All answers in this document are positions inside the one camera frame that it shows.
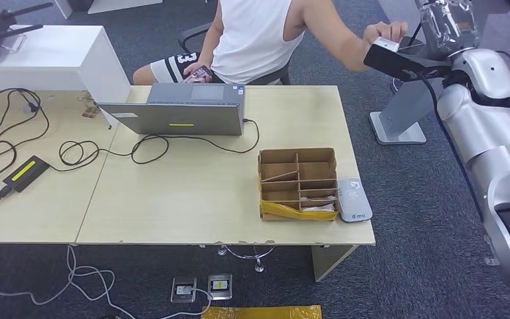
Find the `white cable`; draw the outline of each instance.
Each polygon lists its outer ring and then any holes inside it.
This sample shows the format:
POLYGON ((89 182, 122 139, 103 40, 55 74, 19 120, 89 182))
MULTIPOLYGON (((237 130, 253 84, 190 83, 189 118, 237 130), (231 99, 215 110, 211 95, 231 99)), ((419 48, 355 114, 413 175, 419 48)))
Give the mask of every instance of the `white cable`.
MULTIPOLYGON (((15 293, 10 293, 10 294, 5 293, 5 292, 0 292, 0 296, 5 296, 5 297, 30 296, 30 299, 32 300, 33 304, 35 304, 37 306, 42 306, 42 305, 48 304, 49 302, 52 302, 53 300, 58 298, 69 286, 73 286, 73 287, 77 288, 83 294, 83 296, 85 296, 85 298, 87 298, 89 301, 96 301, 96 300, 99 300, 102 297, 106 296, 106 300, 108 301, 108 304, 112 308, 115 308, 115 309, 123 312, 126 316, 130 317, 131 319, 136 319, 136 317, 132 316, 132 314, 130 314, 128 311, 124 310, 123 308, 121 308, 119 306, 116 306, 110 300, 109 291, 110 291, 110 289, 112 289, 112 287, 114 285, 114 281, 116 279, 116 277, 114 276, 114 272, 112 272, 111 270, 98 270, 96 267, 93 267, 93 266, 77 266, 77 258, 75 257, 75 252, 73 251, 73 248, 69 245, 67 246, 66 262, 67 262, 67 268, 69 268, 69 274, 67 275, 67 284, 57 294, 55 294, 52 298, 49 298, 46 301, 39 302, 39 301, 36 301, 36 299, 34 298, 34 294, 32 292, 15 292, 15 293), (73 266, 69 263, 70 255, 71 255, 71 258, 73 259, 73 266), (82 269, 90 269, 91 271, 77 273, 78 270, 82 270, 82 269), (106 284, 106 280, 104 279, 103 272, 108 273, 112 276, 112 281, 109 286, 107 286, 107 284, 106 284), (104 292, 97 297, 89 296, 85 292, 85 290, 83 290, 83 288, 81 288, 81 286, 79 286, 78 284, 73 282, 74 277, 85 277, 85 276, 90 276, 91 274, 98 274, 98 276, 100 277, 100 280, 102 281, 102 285, 104 287, 104 292)), ((172 314, 170 316, 163 317, 160 319, 169 319, 169 318, 173 318, 173 317, 180 316, 180 315, 200 316, 200 315, 204 314, 206 311, 208 311, 208 309, 210 308, 211 302, 212 302, 212 296, 208 292, 206 292, 202 289, 192 288, 191 290, 197 290, 197 291, 200 291, 200 292, 206 294, 206 296, 208 297, 208 306, 206 307, 206 309, 204 309, 202 312, 198 312, 198 313, 179 312, 179 313, 172 314)))
POLYGON ((167 317, 163 317, 163 318, 160 318, 160 319, 169 319, 169 318, 172 318, 172 317, 176 317, 176 316, 180 316, 180 315, 184 315, 184 316, 202 316, 206 311, 208 311, 208 309, 210 309, 210 305, 212 303, 212 295, 210 295, 208 292, 202 290, 202 289, 198 289, 198 288, 191 288, 191 290, 196 290, 196 291, 200 291, 204 294, 206 294, 206 297, 208 298, 208 306, 206 306, 206 309, 204 309, 202 312, 178 312, 176 314, 172 314, 170 316, 167 316, 167 317))

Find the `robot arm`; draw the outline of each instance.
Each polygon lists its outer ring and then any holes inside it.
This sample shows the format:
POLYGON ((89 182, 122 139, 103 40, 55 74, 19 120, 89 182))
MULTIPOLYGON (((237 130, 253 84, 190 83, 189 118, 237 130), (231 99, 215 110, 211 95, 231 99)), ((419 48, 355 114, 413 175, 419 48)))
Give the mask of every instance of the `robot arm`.
POLYGON ((469 0, 416 0, 426 46, 420 57, 391 51, 385 39, 365 64, 402 81, 422 80, 463 169, 481 222, 510 287, 510 72, 501 56, 475 49, 479 35, 469 0), (444 78, 438 101, 427 79, 444 78))

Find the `light wood desk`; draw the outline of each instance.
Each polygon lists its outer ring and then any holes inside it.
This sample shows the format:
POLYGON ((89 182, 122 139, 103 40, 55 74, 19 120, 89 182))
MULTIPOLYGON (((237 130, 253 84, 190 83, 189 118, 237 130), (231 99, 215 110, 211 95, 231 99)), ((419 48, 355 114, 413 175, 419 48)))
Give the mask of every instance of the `light wood desk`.
MULTIPOLYGON (((134 87, 129 102, 145 102, 149 89, 134 87)), ((369 221, 263 222, 259 217, 259 150, 335 148, 338 178, 359 176, 337 87, 248 87, 245 117, 255 120, 261 133, 258 147, 248 154, 171 140, 167 154, 148 165, 109 155, 77 243, 311 245, 316 280, 359 245, 375 243, 369 221)), ((129 152, 139 139, 119 126, 111 150, 129 152)), ((246 124, 240 138, 211 140, 246 150, 255 142, 256 131, 246 124)), ((164 149, 163 140, 151 141, 137 156, 146 160, 164 149)))
MULTIPOLYGON (((39 156, 57 168, 65 168, 60 162, 58 149, 66 140, 94 140, 103 148, 108 148, 112 142, 114 132, 108 130, 108 123, 102 115, 99 114, 95 119, 81 117, 85 104, 77 101, 80 92, 38 94, 50 119, 50 129, 44 137, 17 148, 16 162, 0 176, 0 189, 5 185, 1 181, 32 155, 39 156)), ((19 95, 14 94, 12 97, 3 129, 31 115, 24 111, 26 102, 19 95)), ((6 94, 2 94, 0 119, 6 105, 6 94)), ((37 136, 44 129, 45 120, 39 114, 30 122, 5 133, 2 139, 14 144, 37 136)), ((10 162, 11 156, 12 152, 0 157, 0 169, 10 162)), ((77 157, 74 151, 68 159, 76 160, 77 157)), ((74 243, 105 158, 105 154, 100 154, 91 165, 70 173, 48 169, 22 193, 12 192, 2 199, 0 243, 74 243)))

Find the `power adapter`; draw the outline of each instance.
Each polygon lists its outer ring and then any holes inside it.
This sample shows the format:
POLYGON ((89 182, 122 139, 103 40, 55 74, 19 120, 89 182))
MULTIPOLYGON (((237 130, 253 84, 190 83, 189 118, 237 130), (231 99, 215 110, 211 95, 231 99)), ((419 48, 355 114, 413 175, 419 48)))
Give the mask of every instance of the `power adapter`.
POLYGON ((17 193, 22 192, 38 178, 38 176, 42 175, 48 167, 50 167, 50 164, 46 163, 38 156, 33 155, 3 180, 6 186, 0 190, 0 200, 10 194, 11 191, 16 191, 17 193))

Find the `office chair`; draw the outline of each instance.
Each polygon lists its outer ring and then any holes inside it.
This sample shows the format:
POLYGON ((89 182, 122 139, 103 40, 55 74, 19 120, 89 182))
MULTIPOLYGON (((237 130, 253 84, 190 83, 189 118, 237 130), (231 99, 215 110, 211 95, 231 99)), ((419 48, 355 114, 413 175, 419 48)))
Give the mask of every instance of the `office chair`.
MULTIPOLYGON (((210 28, 211 25, 212 25, 212 23, 210 22, 205 25, 201 25, 196 28, 192 28, 190 30, 186 30, 186 31, 182 32, 179 35, 179 39, 178 39, 179 45, 181 46, 181 48, 183 48, 183 50, 185 50, 186 53, 189 53, 189 54, 192 53, 187 48, 187 41, 208 32, 208 29, 210 28)), ((252 82, 249 82, 247 85, 267 85, 267 84, 273 83, 277 80, 280 80, 282 85, 290 85, 291 84, 290 83, 290 74, 288 72, 289 67, 290 67, 290 61, 288 61, 288 63, 280 70, 275 71, 270 74, 267 74, 267 75, 264 75, 252 82)))

